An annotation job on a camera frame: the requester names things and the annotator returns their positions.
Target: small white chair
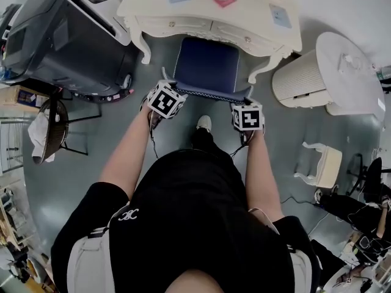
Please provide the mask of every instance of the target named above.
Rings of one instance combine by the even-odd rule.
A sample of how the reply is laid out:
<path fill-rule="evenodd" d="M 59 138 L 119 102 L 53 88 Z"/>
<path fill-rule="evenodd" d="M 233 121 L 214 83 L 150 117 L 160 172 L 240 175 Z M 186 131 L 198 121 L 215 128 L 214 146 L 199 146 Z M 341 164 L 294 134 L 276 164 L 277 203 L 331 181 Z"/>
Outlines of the small white chair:
<path fill-rule="evenodd" d="M 322 143 L 309 145 L 303 142 L 303 146 L 307 149 L 316 149 L 317 152 L 322 153 L 322 157 L 316 168 L 316 176 L 304 176 L 302 173 L 295 173 L 294 177 L 301 178 L 310 186 L 333 188 L 341 166 L 342 152 Z"/>

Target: gray floor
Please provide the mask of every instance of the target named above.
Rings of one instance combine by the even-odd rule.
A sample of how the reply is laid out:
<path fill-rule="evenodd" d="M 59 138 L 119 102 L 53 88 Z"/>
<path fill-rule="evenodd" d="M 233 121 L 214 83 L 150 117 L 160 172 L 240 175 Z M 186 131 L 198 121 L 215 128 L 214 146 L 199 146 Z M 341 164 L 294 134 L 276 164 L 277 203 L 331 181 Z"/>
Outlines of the gray floor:
<path fill-rule="evenodd" d="M 161 66 L 165 66 L 168 71 L 173 70 L 182 38 L 148 38 L 152 49 L 152 61 L 150 65 L 138 64 L 134 74 L 133 95 L 118 103 L 104 105 L 102 118 L 71 125 L 68 146 L 79 150 L 88 148 L 88 157 L 60 150 L 54 162 L 35 166 L 29 158 L 32 144 L 25 131 L 24 171 L 27 193 L 43 248 L 47 253 L 71 212 L 89 186 L 98 179 L 109 155 L 137 114 L 141 98 L 161 79 Z M 249 70 L 257 63 L 259 59 L 241 52 L 239 89 L 248 85 Z M 297 200 L 313 199 L 315 188 L 293 177 L 295 169 L 303 173 L 316 173 L 319 153 L 303 148 L 303 141 L 321 142 L 343 152 L 337 183 L 340 185 L 340 192 L 344 192 L 353 180 L 346 174 L 349 161 L 354 153 L 362 153 L 364 161 L 370 162 L 371 152 L 379 142 L 380 124 L 372 115 L 333 117 L 327 114 L 323 107 L 284 107 L 272 93 L 271 76 L 272 72 L 258 75 L 253 97 L 264 107 L 266 143 L 281 200 L 291 195 Z M 66 102 L 71 119 L 98 112 L 97 105 L 94 104 L 78 100 Z M 174 119 L 162 122 L 156 129 L 158 154 L 162 156 L 173 150 L 188 147 L 189 136 L 197 119 L 203 114 L 208 114 L 212 118 L 215 142 L 223 150 L 231 153 L 239 147 L 238 133 L 231 126 L 229 105 L 191 96 Z M 235 164 L 242 175 L 246 169 L 246 154 L 247 150 L 244 149 L 235 157 Z M 150 143 L 142 175 L 154 161 L 155 155 Z M 308 232 L 326 214 L 312 205 L 296 204 L 292 199 L 283 204 L 283 211 L 286 215 L 298 216 Z M 350 232 L 347 224 L 337 222 L 335 217 L 328 216 L 312 236 L 326 246 L 335 247 L 345 240 Z"/>

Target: black cable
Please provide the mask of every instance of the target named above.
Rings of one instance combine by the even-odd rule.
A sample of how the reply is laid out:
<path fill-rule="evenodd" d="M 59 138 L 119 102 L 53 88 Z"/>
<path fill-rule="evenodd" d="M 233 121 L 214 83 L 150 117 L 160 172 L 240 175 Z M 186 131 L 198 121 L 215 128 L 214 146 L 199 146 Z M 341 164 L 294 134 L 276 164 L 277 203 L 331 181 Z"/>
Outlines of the black cable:
<path fill-rule="evenodd" d="M 159 159 L 159 156 L 158 156 L 158 154 L 156 152 L 156 143 L 155 143 L 155 140 L 153 138 L 152 120 L 153 120 L 153 111 L 151 112 L 151 119 L 150 119 L 150 122 L 149 122 L 149 134 L 150 134 L 150 137 L 151 137 L 153 151 L 155 152 L 156 159 Z"/>
<path fill-rule="evenodd" d="M 237 152 L 239 152 L 240 150 L 242 150 L 246 146 L 248 146 L 248 142 L 246 142 L 245 144 L 239 146 L 239 148 L 237 148 L 235 152 L 231 153 L 230 155 L 231 155 L 232 160 L 235 159 L 235 155 L 237 154 Z"/>
<path fill-rule="evenodd" d="M 297 199 L 295 199 L 295 197 L 294 196 L 290 196 L 290 197 L 288 197 L 285 201 L 283 201 L 283 202 L 280 202 L 281 204 L 284 204 L 285 202 L 287 202 L 288 200 L 290 200 L 290 199 L 293 199 L 297 204 L 304 204 L 304 203 L 307 203 L 307 204 L 311 204 L 311 205 L 315 205 L 314 203 L 312 203 L 312 202 L 309 202 L 309 201 L 297 201 Z"/>

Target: hand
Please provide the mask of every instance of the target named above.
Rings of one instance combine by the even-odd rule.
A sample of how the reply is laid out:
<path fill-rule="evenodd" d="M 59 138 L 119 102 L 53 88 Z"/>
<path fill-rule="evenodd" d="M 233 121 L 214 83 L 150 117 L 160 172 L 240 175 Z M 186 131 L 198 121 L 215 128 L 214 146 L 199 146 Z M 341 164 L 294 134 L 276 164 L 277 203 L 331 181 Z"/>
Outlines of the hand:
<path fill-rule="evenodd" d="M 389 208 L 390 203 L 390 197 L 388 195 L 385 195 L 381 198 L 381 205 L 383 208 Z"/>
<path fill-rule="evenodd" d="M 341 283 L 343 283 L 343 282 L 346 282 L 347 278 L 348 278 L 348 277 L 347 277 L 346 274 L 344 273 L 342 276 L 340 276 L 340 277 L 336 280 L 335 284 L 341 284 Z"/>

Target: machine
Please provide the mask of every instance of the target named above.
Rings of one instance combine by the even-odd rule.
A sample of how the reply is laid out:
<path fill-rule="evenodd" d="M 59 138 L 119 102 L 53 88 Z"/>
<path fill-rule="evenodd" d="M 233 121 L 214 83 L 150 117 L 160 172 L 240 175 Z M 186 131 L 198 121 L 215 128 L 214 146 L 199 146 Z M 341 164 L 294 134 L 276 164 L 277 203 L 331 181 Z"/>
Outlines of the machine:
<path fill-rule="evenodd" d="M 129 34 L 114 15 L 109 22 L 91 7 L 104 1 L 28 0 L 5 32 L 8 12 L 0 23 L 5 35 L 0 65 L 8 71 L 2 82 L 33 78 L 93 102 L 129 95 L 139 50 L 124 45 Z"/>

